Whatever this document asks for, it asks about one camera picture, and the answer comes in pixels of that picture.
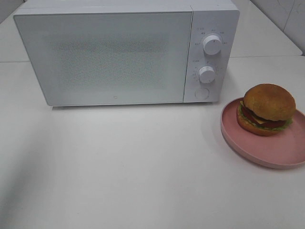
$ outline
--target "microwave knob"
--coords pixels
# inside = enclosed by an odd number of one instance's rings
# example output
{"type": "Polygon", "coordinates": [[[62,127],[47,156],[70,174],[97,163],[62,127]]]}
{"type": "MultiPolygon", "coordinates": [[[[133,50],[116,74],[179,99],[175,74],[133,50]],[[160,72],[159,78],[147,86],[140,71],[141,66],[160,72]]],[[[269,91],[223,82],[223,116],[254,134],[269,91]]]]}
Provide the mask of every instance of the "microwave knob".
{"type": "Polygon", "coordinates": [[[215,80],[215,71],[211,66],[205,66],[198,71],[199,80],[202,83],[211,83],[215,80]]]}
{"type": "Polygon", "coordinates": [[[218,35],[208,35],[203,40],[203,50],[208,55],[215,55],[221,50],[222,42],[218,35]]]}

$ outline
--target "microwave door window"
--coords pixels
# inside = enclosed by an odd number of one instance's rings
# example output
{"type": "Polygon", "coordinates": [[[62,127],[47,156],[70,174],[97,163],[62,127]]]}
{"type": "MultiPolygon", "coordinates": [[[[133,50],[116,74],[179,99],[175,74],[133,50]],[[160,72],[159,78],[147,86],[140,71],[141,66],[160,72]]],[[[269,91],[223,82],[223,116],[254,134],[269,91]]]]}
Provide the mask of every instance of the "microwave door window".
{"type": "Polygon", "coordinates": [[[141,104],[183,101],[191,16],[41,15],[16,20],[48,104],[141,104]]]}

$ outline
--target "white microwave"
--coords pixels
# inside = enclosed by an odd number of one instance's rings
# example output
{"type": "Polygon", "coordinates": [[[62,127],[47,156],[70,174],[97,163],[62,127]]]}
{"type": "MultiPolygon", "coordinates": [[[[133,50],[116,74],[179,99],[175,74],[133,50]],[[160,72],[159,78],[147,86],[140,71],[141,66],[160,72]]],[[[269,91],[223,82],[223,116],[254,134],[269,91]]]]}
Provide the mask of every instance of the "white microwave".
{"type": "Polygon", "coordinates": [[[28,0],[14,20],[48,105],[215,102],[230,0],[28,0]]]}

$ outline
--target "burger patty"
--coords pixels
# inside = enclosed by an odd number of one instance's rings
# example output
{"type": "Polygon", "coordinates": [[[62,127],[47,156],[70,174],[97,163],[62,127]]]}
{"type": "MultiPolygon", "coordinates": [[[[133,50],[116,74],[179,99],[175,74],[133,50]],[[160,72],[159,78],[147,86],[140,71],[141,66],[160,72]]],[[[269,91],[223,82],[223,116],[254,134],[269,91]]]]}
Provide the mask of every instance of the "burger patty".
{"type": "Polygon", "coordinates": [[[249,119],[251,122],[256,124],[257,126],[273,129],[273,128],[278,128],[278,127],[284,126],[286,123],[286,121],[282,121],[282,120],[270,121],[270,120],[262,119],[262,118],[258,117],[257,115],[255,115],[253,113],[253,111],[249,110],[248,108],[244,107],[243,105],[241,105],[241,108],[242,108],[242,112],[243,112],[244,116],[247,119],[249,119]],[[263,123],[257,122],[255,118],[263,120],[263,123]]]}

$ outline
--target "white countertop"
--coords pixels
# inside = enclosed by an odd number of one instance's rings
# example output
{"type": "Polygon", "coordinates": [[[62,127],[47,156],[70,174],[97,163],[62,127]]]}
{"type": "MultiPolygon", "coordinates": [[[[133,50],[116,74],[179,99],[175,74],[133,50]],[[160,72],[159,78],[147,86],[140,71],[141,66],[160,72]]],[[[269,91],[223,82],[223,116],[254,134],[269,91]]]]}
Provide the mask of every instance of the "white countertop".
{"type": "Polygon", "coordinates": [[[231,58],[215,104],[52,109],[29,62],[0,63],[0,228],[303,228],[305,167],[243,159],[220,114],[263,82],[305,112],[304,72],[302,56],[231,58]]]}
{"type": "MultiPolygon", "coordinates": [[[[241,12],[231,57],[296,56],[301,50],[249,0],[233,0],[241,12]]],[[[0,62],[29,61],[11,14],[0,24],[0,62]]]]}

